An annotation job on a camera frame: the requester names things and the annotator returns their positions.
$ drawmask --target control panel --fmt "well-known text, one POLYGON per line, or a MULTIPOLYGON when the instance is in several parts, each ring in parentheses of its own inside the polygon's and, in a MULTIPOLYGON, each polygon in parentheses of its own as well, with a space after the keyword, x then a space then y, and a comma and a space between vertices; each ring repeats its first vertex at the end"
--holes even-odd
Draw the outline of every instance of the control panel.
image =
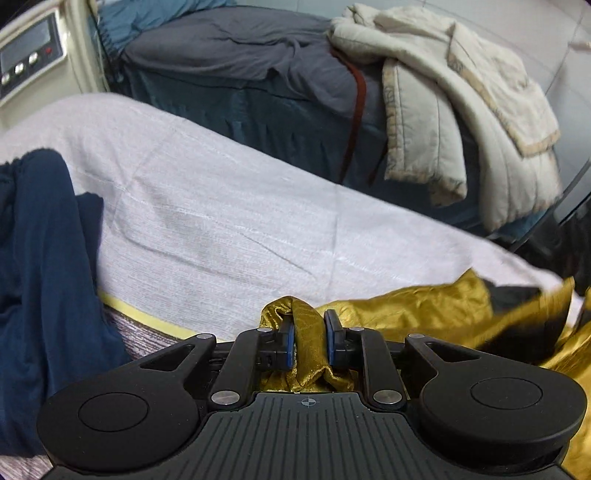
POLYGON ((54 12, 0 47, 0 99, 64 57, 54 12))

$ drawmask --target yellow trim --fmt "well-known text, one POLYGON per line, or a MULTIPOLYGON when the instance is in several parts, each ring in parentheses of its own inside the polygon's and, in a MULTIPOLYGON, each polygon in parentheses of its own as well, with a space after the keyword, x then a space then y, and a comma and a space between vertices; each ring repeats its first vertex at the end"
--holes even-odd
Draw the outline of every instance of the yellow trim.
POLYGON ((141 323, 142 325, 146 325, 146 327, 151 328, 152 330, 156 330, 157 332, 163 333, 165 335, 171 336, 173 338, 178 338, 181 340, 185 340, 189 337, 195 335, 195 332, 179 327, 178 325, 174 325, 169 322, 165 322, 164 320, 160 320, 156 317, 152 317, 147 313, 144 313, 131 305, 126 304, 124 301, 116 299, 112 297, 108 293, 105 293, 102 290, 99 290, 99 298, 103 301, 103 303, 112 309, 115 309, 117 312, 121 312, 126 317, 129 317, 136 322, 141 323))

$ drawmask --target gold fabric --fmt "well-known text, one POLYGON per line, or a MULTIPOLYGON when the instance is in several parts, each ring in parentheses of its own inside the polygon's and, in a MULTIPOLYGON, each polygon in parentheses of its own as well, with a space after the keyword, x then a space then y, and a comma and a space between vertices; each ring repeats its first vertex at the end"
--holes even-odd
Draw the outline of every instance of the gold fabric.
MULTIPOLYGON (((352 372, 334 372, 326 354, 326 331, 322 315, 336 310, 344 327, 363 326, 380 331, 396 342, 413 332, 469 348, 478 348, 509 327, 545 323, 566 314, 574 281, 545 293, 502 315, 494 315, 489 290, 472 271, 448 285, 410 287, 366 300, 339 300, 312 308, 293 297, 283 297, 265 307, 261 326, 277 328, 282 315, 293 314, 296 365, 291 372, 263 377, 265 391, 326 392, 351 391, 352 372)), ((591 293, 585 307, 591 309, 591 293)), ((542 365, 576 380, 591 398, 591 322, 583 327, 565 327, 554 355, 542 365)), ((563 466, 576 478, 591 480, 591 411, 574 439, 563 466)))

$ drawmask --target dark blue pants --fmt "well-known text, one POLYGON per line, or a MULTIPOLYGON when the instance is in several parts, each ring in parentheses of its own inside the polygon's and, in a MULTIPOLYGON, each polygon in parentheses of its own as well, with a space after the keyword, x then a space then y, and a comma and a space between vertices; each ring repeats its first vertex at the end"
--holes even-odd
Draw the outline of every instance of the dark blue pants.
POLYGON ((43 402, 129 361, 96 295, 102 210, 55 151, 0 166, 0 455, 43 453, 43 402))

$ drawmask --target white appliance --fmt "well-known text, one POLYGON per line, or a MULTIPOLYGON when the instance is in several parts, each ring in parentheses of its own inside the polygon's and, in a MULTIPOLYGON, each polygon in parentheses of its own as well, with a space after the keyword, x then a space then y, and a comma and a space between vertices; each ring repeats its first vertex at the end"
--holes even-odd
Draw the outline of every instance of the white appliance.
POLYGON ((109 89, 86 0, 45 0, 0 30, 0 134, 60 98, 109 89))

